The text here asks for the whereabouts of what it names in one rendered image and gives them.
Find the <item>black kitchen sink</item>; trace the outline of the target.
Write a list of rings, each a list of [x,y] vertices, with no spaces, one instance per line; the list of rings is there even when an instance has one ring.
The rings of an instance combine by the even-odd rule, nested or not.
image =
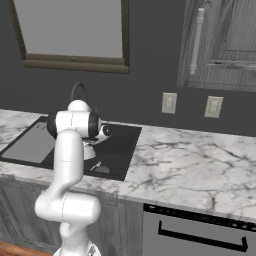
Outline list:
[[[84,162],[84,174],[124,181],[141,128],[110,124],[110,130],[112,136],[95,146],[96,157]],[[0,152],[0,161],[52,170],[54,144],[41,116]]]

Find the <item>grey dishwasher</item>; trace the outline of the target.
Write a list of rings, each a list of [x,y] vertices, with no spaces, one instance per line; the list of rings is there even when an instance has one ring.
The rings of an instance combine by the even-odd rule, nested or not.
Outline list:
[[[143,211],[142,256],[256,256],[254,223],[150,204],[145,204]],[[239,252],[161,236],[159,221],[166,230],[234,244],[240,244],[241,238],[246,237],[248,250]]]

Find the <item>beige wall socket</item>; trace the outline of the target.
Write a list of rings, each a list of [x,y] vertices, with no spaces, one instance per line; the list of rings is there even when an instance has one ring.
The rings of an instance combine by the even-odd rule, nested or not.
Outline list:
[[[163,93],[162,99],[162,112],[167,114],[174,114],[176,111],[177,94],[176,93]]]
[[[205,117],[218,118],[220,116],[223,97],[209,96],[205,108]]]

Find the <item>window with brown frame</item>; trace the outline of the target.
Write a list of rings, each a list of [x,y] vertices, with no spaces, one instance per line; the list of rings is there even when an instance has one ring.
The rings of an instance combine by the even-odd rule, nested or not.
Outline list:
[[[7,0],[26,68],[127,73],[129,0]]]

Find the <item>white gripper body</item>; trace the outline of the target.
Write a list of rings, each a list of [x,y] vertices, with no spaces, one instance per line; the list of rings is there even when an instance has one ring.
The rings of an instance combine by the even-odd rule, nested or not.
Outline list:
[[[83,142],[84,160],[90,160],[96,157],[94,146],[88,142]]]

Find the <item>grey wooden base cabinet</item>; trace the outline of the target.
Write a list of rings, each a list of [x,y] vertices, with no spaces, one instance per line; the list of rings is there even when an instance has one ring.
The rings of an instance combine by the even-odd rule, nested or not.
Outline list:
[[[36,216],[34,204],[44,185],[0,178],[0,217],[12,241],[23,247],[54,253],[61,245],[59,224]],[[93,193],[101,203],[97,222],[88,227],[102,256],[141,256],[143,205],[104,192]]]

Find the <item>dark curved sink tap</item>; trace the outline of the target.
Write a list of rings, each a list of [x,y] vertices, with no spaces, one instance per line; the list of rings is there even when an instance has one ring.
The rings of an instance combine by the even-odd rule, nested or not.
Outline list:
[[[81,88],[84,93],[83,100],[75,99],[75,93],[78,88]],[[88,97],[87,97],[87,90],[86,90],[85,85],[82,82],[77,82],[73,86],[73,88],[71,90],[70,104],[68,105],[68,110],[69,111],[95,112],[95,110],[93,110],[89,105]]]

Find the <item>grey wooden wall cabinet door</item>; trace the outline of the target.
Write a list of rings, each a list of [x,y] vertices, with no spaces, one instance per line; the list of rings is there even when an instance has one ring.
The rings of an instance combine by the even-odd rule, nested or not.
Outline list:
[[[199,8],[205,9],[204,23],[190,75]],[[256,92],[256,0],[186,0],[178,85]]]

